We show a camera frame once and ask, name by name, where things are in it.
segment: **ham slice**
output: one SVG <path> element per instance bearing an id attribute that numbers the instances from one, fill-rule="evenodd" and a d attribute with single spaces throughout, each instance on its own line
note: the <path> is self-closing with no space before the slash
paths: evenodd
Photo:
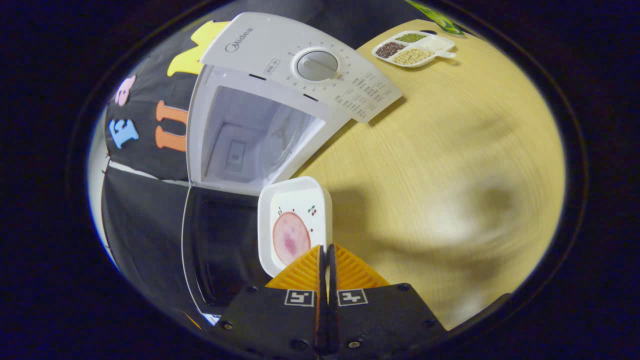
<path id="1" fill-rule="evenodd" d="M 273 247 L 285 265 L 291 264 L 311 249 L 311 239 L 305 223 L 295 213 L 280 215 L 273 226 Z"/>

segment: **orange gripper pad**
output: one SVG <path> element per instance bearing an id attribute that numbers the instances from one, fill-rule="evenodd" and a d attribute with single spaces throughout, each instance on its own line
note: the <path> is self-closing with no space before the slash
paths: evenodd
<path id="1" fill-rule="evenodd" d="M 320 291 L 319 257 L 320 245 L 316 245 L 276 275 L 265 285 L 265 288 L 313 290 L 318 294 Z"/>
<path id="2" fill-rule="evenodd" d="M 390 285 L 380 274 L 359 257 L 340 245 L 335 247 L 337 290 L 370 289 Z"/>

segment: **midea logo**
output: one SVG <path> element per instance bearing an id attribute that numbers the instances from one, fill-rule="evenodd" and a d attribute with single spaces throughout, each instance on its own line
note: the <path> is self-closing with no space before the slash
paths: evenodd
<path id="1" fill-rule="evenodd" d="M 225 51 L 228 53 L 233 53 L 234 51 L 238 50 L 240 48 L 240 43 L 242 42 L 242 40 L 244 40 L 244 38 L 247 37 L 247 35 L 249 35 L 250 32 L 252 32 L 253 29 L 252 28 L 248 28 L 244 34 L 240 35 L 240 37 L 238 37 L 238 39 L 234 42 L 230 42 L 227 44 L 227 46 L 225 46 Z"/>

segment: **foam letter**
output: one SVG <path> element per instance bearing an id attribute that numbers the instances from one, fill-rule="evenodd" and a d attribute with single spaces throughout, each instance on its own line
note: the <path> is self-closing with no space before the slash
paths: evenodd
<path id="1" fill-rule="evenodd" d="M 136 127 L 133 126 L 133 121 L 127 120 L 112 120 L 109 123 L 109 131 L 111 132 L 111 137 L 113 138 L 113 142 L 116 143 L 116 147 L 118 149 L 122 149 L 122 144 L 133 139 L 138 139 L 138 132 L 136 131 Z"/>
<path id="2" fill-rule="evenodd" d="M 200 58 L 204 54 L 204 51 L 228 23 L 229 21 L 209 21 L 200 26 L 191 36 L 191 39 L 197 44 L 197 46 L 174 57 L 166 70 L 166 75 L 172 76 L 176 72 L 188 72 L 190 74 L 198 75 L 202 70 Z"/>
<path id="3" fill-rule="evenodd" d="M 184 110 L 170 108 L 164 105 L 164 101 L 159 101 L 156 106 L 156 120 L 172 119 L 183 123 L 187 126 L 187 112 Z M 165 133 L 161 126 L 156 128 L 156 145 L 162 149 L 168 147 L 173 150 L 186 152 L 187 138 L 186 136 Z"/>
<path id="4" fill-rule="evenodd" d="M 118 88 L 118 92 L 116 93 L 116 104 L 123 106 L 127 99 L 129 98 L 129 90 L 133 87 L 133 83 L 136 82 L 136 76 L 133 75 L 130 78 L 124 79 L 122 84 L 120 84 L 120 88 Z"/>

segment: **white tray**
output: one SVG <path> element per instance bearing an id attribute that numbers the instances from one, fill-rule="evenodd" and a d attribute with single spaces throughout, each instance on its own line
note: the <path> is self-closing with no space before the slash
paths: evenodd
<path id="1" fill-rule="evenodd" d="M 399 38 L 405 34 L 420 34 L 420 35 L 425 35 L 425 38 L 422 38 L 416 42 L 403 42 L 403 41 L 399 41 L 396 40 L 396 38 Z M 378 49 L 385 45 L 388 42 L 395 42 L 397 44 L 400 45 L 404 45 L 406 46 L 404 49 L 398 51 L 397 53 L 393 54 L 392 56 L 389 56 L 388 58 L 382 58 L 381 56 L 378 56 L 378 54 L 376 54 L 376 51 L 378 51 Z M 385 41 L 381 42 L 380 44 L 378 44 L 376 47 L 373 48 L 373 50 L 371 51 L 371 54 L 375 57 L 377 57 L 380 60 L 384 60 L 388 63 L 392 63 L 394 65 L 397 66 L 401 66 L 401 67 L 421 67 L 427 63 L 430 63 L 433 61 L 433 59 L 436 58 L 436 56 L 439 56 L 441 58 L 455 58 L 456 55 L 454 53 L 450 53 L 449 50 L 451 50 L 456 44 L 449 40 L 448 38 L 444 38 L 444 37 L 440 37 L 438 35 L 432 35 L 429 33 L 424 33 L 422 31 L 403 31 L 401 33 L 395 34 L 394 36 L 386 39 Z M 431 51 L 433 52 L 433 55 L 431 55 L 430 57 L 419 61 L 415 64 L 410 64 L 410 65 L 405 65 L 405 64 L 398 64 L 396 62 L 393 61 L 393 59 L 400 53 L 403 53 L 405 51 L 409 51 L 410 49 L 420 49 L 423 51 Z"/>
<path id="2" fill-rule="evenodd" d="M 278 219 L 287 217 L 290 224 L 295 223 L 289 226 L 303 230 L 308 238 L 305 246 L 297 249 L 298 255 L 316 245 L 322 245 L 326 252 L 332 243 L 332 210 L 331 195 L 313 177 L 297 177 L 262 189 L 258 198 L 258 256 L 264 271 L 275 277 L 288 265 L 273 241 Z M 291 263 L 294 257 L 288 256 L 288 260 Z"/>

